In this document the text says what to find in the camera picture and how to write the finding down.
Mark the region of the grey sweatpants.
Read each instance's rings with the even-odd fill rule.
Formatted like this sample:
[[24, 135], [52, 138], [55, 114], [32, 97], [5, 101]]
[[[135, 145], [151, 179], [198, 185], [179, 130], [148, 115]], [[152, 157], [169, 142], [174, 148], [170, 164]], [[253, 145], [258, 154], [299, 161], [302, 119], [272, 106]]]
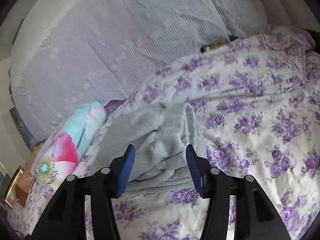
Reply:
[[110, 165], [114, 158], [124, 154], [129, 144], [136, 150], [126, 188], [131, 194], [191, 188], [185, 150], [192, 145], [199, 156], [207, 156], [201, 125], [189, 103], [158, 102], [111, 120], [91, 171]]

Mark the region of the folded floral pink teal quilt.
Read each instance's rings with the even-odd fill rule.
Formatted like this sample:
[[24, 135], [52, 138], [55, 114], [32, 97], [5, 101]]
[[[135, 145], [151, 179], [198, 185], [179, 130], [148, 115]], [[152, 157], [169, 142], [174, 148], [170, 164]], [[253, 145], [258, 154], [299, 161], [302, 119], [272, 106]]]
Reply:
[[55, 192], [72, 174], [107, 117], [99, 102], [76, 108], [49, 136], [35, 157], [31, 174], [36, 181]]

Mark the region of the brown pillow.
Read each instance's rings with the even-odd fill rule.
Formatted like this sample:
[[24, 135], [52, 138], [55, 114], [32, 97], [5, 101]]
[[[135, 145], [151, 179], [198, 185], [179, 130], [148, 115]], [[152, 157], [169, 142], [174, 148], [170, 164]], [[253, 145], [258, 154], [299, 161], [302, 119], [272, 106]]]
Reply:
[[40, 149], [42, 148], [44, 144], [44, 141], [38, 143], [35, 148], [33, 149], [30, 158], [26, 162], [26, 166], [23, 170], [23, 173], [20, 175], [18, 178], [18, 181], [15, 186], [16, 190], [16, 198], [19, 202], [19, 204], [22, 207], [25, 207], [29, 193], [31, 191], [31, 188], [34, 184], [35, 181], [35, 176], [32, 175], [31, 173], [31, 167], [32, 164], [39, 153]]

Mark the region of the blue patterned cloth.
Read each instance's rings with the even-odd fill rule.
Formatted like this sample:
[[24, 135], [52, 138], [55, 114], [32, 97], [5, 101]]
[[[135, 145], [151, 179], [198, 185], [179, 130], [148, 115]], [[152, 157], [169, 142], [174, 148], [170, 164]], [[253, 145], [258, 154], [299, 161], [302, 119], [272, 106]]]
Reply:
[[37, 145], [37, 141], [32, 135], [32, 133], [29, 131], [27, 126], [25, 125], [24, 121], [22, 120], [18, 110], [16, 107], [13, 107], [10, 110], [10, 114], [14, 120], [14, 123], [23, 139], [25, 144], [28, 146], [29, 150], [33, 150], [35, 146]]

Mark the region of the purple floral bed sheet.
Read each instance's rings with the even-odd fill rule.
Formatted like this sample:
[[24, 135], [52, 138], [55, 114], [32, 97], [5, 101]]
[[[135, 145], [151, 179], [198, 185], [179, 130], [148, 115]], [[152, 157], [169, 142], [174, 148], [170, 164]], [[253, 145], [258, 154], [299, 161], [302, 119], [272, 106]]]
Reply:
[[[229, 176], [254, 176], [285, 225], [300, 239], [319, 213], [319, 54], [304, 30], [273, 27], [210, 52], [177, 60], [151, 75], [107, 111], [73, 174], [91, 167], [114, 118], [163, 102], [189, 103], [201, 125], [206, 159]], [[25, 207], [8, 222], [31, 234], [54, 192], [36, 180]], [[127, 191], [113, 201], [122, 239], [199, 239], [208, 209], [191, 188], [146, 194]]]

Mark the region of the white lace headboard cover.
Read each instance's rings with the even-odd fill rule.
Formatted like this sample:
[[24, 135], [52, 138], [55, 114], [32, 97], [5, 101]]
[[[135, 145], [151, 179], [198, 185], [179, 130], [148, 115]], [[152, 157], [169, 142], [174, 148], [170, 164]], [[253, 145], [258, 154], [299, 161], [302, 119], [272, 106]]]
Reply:
[[42, 140], [80, 104], [125, 99], [203, 44], [290, 22], [285, 0], [38, 0], [12, 50], [14, 102]]

